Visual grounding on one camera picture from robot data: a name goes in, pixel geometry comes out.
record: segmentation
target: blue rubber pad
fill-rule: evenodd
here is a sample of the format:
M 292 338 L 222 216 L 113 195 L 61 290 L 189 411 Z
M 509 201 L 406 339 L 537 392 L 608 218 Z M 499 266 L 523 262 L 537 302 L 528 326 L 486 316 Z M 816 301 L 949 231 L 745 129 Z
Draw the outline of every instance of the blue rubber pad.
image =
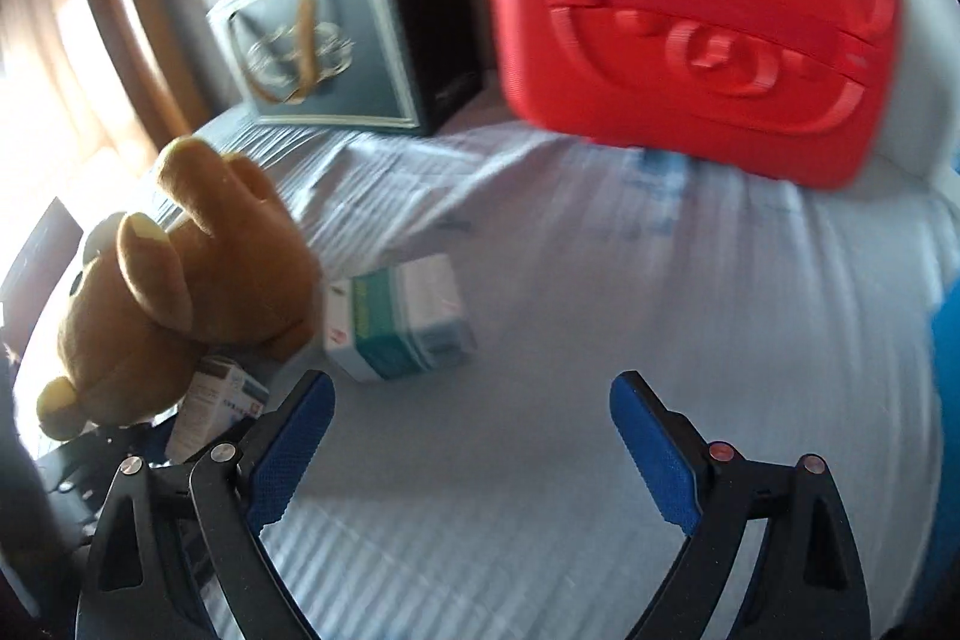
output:
M 248 483 L 247 524 L 254 534 L 283 517 L 333 420 L 335 400 L 333 381 L 319 375 L 257 463 Z
M 700 523 L 693 472 L 622 375 L 610 389 L 610 415 L 664 521 L 692 535 Z

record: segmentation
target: metal screw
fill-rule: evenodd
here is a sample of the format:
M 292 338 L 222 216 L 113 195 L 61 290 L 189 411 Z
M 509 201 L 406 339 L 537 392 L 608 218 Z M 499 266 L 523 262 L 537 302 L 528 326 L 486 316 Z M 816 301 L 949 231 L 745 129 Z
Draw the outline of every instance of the metal screw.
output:
M 124 475 L 136 475 L 143 467 L 143 459 L 140 456 L 130 456 L 120 462 L 120 471 Z
M 709 447 L 710 458 L 714 461 L 733 461 L 736 450 L 728 442 L 712 442 Z
M 827 472 L 827 463 L 819 456 L 804 456 L 803 469 L 814 475 L 823 475 Z
M 234 456 L 236 456 L 237 448 L 234 448 L 229 442 L 221 442 L 217 445 L 212 451 L 210 451 L 210 458 L 213 461 L 216 461 L 219 464 L 222 464 L 224 461 L 230 461 Z

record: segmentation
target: green stripe on box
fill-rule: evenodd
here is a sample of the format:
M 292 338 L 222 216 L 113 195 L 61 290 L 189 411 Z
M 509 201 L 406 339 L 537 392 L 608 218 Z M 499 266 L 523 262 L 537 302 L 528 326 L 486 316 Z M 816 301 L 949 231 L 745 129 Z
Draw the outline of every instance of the green stripe on box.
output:
M 391 270 L 353 279 L 353 333 L 356 352 L 384 380 L 421 372 L 421 366 L 398 333 Z

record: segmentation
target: red case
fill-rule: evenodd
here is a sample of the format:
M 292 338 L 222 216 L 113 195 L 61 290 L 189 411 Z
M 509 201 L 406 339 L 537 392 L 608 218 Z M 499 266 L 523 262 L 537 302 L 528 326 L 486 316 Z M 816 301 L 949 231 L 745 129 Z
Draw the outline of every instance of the red case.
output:
M 606 145 L 837 188 L 880 119 L 899 0 L 493 0 L 512 108 Z

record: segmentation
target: stuffed animal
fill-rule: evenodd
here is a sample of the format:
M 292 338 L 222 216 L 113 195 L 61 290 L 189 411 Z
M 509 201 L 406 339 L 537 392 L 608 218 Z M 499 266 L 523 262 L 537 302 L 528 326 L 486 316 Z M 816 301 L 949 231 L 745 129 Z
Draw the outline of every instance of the stuffed animal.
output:
M 169 231 L 140 213 L 102 224 L 71 290 L 58 338 L 66 375 L 37 400 L 49 437 L 167 410 L 211 345 L 285 360 L 314 333 L 320 265 L 254 162 L 185 137 L 160 154 L 157 183 L 181 220 Z

